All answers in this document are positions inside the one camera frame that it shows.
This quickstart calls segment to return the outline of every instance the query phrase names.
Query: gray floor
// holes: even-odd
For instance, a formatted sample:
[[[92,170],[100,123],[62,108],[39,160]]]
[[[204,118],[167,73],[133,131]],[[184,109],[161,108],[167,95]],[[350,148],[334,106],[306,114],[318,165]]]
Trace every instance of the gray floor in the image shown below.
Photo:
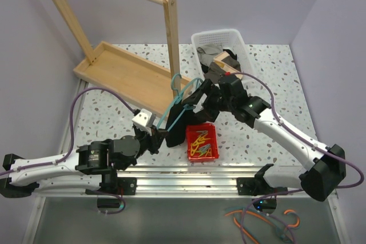
[[[124,212],[105,217],[96,213],[95,198],[48,198],[35,243],[242,243],[233,219],[223,215],[227,207],[248,203],[247,198],[126,201]],[[327,202],[278,199],[276,215],[293,223],[293,217],[283,215],[286,209],[296,210],[301,218],[301,228],[295,230],[298,244],[340,243]],[[283,243],[263,221],[248,217],[246,224],[261,244]]]

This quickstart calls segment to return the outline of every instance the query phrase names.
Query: white speckled tabletop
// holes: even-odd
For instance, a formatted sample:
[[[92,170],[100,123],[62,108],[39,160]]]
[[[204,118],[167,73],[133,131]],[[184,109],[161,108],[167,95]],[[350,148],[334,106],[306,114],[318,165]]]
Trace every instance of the white speckled tabletop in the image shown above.
[[[159,65],[169,68],[168,49],[162,44],[117,45]],[[256,75],[266,82],[276,96],[276,110],[286,120],[311,137],[315,130],[288,45],[247,45],[252,55]],[[199,77],[199,68],[193,60],[192,46],[180,45],[181,74]],[[269,102],[269,94],[257,83],[249,83],[248,92]],[[112,95],[90,91],[84,99],[76,131],[75,145],[107,138],[131,135],[132,114]],[[215,121],[220,158],[213,162],[190,163],[186,142],[167,148],[163,143],[160,153],[148,152],[138,159],[143,166],[263,166],[276,163],[281,166],[299,166],[295,158],[264,134],[237,122],[232,114],[221,113]]]

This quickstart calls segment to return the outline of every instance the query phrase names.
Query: red plastic tray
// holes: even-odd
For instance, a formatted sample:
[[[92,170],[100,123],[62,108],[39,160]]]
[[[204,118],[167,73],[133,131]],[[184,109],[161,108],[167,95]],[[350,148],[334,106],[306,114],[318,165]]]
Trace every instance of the red plastic tray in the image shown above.
[[[188,160],[192,162],[203,162],[212,161],[219,157],[214,124],[203,123],[187,126],[186,137],[188,142]],[[208,144],[210,144],[210,150],[200,151],[200,148]]]

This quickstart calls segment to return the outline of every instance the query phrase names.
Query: wooden clothes rack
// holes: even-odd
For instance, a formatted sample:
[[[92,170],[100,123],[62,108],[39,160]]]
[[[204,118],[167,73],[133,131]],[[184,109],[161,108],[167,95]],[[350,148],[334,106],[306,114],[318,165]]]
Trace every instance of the wooden clothes rack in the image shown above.
[[[148,0],[164,8],[170,70],[105,41],[93,49],[67,0],[52,1],[85,53],[85,59],[74,69],[76,75],[118,92],[138,107],[162,115],[175,96],[170,89],[171,79],[180,73],[177,0]],[[180,91],[189,81],[186,77],[176,77],[174,85]]]

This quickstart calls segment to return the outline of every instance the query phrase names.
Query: white laundry basket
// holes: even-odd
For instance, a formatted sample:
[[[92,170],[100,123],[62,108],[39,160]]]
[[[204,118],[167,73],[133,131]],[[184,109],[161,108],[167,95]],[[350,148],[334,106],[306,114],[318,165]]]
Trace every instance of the white laundry basket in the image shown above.
[[[216,31],[203,31],[201,33],[195,33],[191,37],[194,58],[196,59],[197,66],[199,68],[202,78],[204,78],[204,72],[201,68],[201,63],[198,58],[197,48],[209,43],[221,45],[224,49],[229,49],[238,55],[238,61],[240,63],[241,71],[248,74],[255,75],[253,71],[252,59],[246,50],[244,41],[241,34],[235,29],[222,29]],[[253,81],[252,78],[244,75],[242,82],[246,83]]]

